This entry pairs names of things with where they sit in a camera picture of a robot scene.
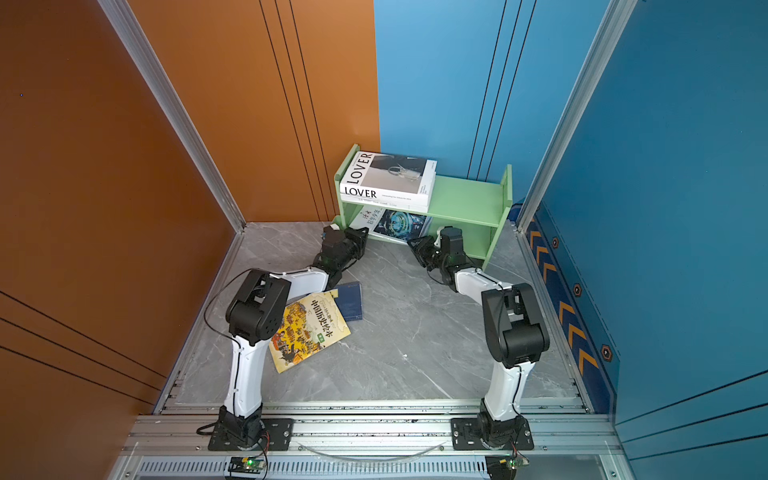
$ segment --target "wooden shelf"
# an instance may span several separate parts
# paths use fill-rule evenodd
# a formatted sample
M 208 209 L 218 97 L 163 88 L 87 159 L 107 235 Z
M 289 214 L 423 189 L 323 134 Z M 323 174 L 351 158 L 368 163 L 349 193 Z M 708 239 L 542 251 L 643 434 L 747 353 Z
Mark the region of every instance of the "wooden shelf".
M 333 222 L 342 228 L 347 228 L 363 205 L 357 202 L 341 200 L 339 184 L 344 177 L 346 168 L 352 158 L 360 150 L 354 145 L 334 175 L 336 182 L 336 198 L 339 201 L 340 215 Z M 490 184 L 464 178 L 443 177 L 435 179 L 435 188 L 429 202 L 426 215 L 432 217 L 429 234 L 435 235 L 437 229 L 453 226 L 462 229 L 464 251 L 473 258 L 484 260 L 483 268 L 496 246 L 498 235 L 509 215 L 512 206 L 512 167 L 507 165 L 500 184 Z M 423 213 L 411 210 L 401 210 L 419 215 Z

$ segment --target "grey marble floor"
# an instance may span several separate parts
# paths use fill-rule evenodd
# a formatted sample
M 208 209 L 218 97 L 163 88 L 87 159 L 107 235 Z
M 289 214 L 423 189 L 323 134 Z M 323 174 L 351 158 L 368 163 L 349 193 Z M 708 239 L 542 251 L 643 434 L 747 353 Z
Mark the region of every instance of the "grey marble floor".
M 287 271 L 311 264 L 322 231 L 322 223 L 249 223 L 229 278 L 250 267 Z M 487 271 L 511 283 L 530 278 L 510 225 Z M 479 305 L 431 281 L 409 248 L 394 243 L 370 240 L 341 283 L 354 280 L 362 285 L 364 318 L 349 323 L 350 336 L 284 373 L 278 374 L 267 356 L 265 402 L 483 397 L 493 359 Z M 210 322 L 219 331 L 227 330 L 224 310 L 239 285 L 235 281 L 211 308 Z M 205 329 L 177 404 L 221 404 L 231 355 L 230 341 Z M 566 372 L 559 351 L 550 348 L 529 377 L 525 396 L 575 396 Z

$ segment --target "dark blue book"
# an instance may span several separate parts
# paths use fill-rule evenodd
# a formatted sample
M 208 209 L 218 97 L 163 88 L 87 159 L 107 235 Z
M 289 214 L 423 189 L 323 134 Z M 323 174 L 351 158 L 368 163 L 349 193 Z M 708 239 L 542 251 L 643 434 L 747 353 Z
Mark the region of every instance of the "dark blue book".
M 342 283 L 330 290 L 345 322 L 362 320 L 362 294 L 360 282 Z

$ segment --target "book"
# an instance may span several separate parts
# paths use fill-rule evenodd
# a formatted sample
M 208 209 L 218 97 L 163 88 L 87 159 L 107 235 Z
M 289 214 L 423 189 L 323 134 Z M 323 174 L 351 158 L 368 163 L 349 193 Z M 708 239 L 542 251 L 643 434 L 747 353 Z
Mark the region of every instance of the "book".
M 345 201 L 377 200 L 393 207 L 420 205 L 426 212 L 435 187 L 436 168 L 436 161 L 425 158 L 359 151 L 339 183 L 339 193 L 342 200 L 356 199 Z
M 394 202 L 382 202 L 379 200 L 369 200 L 359 197 L 352 197 L 350 195 L 342 195 L 342 202 L 352 202 L 354 204 L 373 205 L 376 207 L 385 207 L 393 210 L 409 210 L 420 214 L 426 214 L 429 211 L 429 207 L 426 205 L 411 205 L 411 204 L 397 204 Z
M 363 207 L 349 226 L 368 227 L 370 237 L 387 238 L 407 244 L 408 240 L 425 236 L 431 222 L 432 217 L 425 215 L 398 212 L 384 207 Z
M 362 292 L 360 282 L 343 283 L 328 290 L 339 307 L 345 322 L 362 320 Z
M 278 373 L 349 335 L 349 327 L 329 292 L 312 293 L 291 303 L 283 312 L 283 325 L 270 342 Z

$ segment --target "ventilation grille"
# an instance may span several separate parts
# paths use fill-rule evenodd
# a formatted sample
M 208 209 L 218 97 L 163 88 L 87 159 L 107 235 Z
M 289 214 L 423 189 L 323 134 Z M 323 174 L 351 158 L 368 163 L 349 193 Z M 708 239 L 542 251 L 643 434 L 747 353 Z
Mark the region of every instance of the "ventilation grille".
M 229 457 L 144 457 L 139 478 L 190 478 L 226 476 Z M 269 478 L 487 478 L 485 459 L 461 455 L 422 458 L 413 462 L 334 462 L 306 456 L 274 456 L 270 459 Z
M 144 475 L 158 473 L 173 474 L 212 474 L 226 473 L 229 457 L 215 457 L 198 460 L 195 457 L 145 457 L 139 467 L 139 473 Z
M 467 473 L 485 473 L 485 461 L 475 458 L 417 460 L 408 463 L 354 463 L 326 462 L 323 460 L 277 460 L 270 462 L 271 478 L 307 478 L 323 476 L 451 476 Z

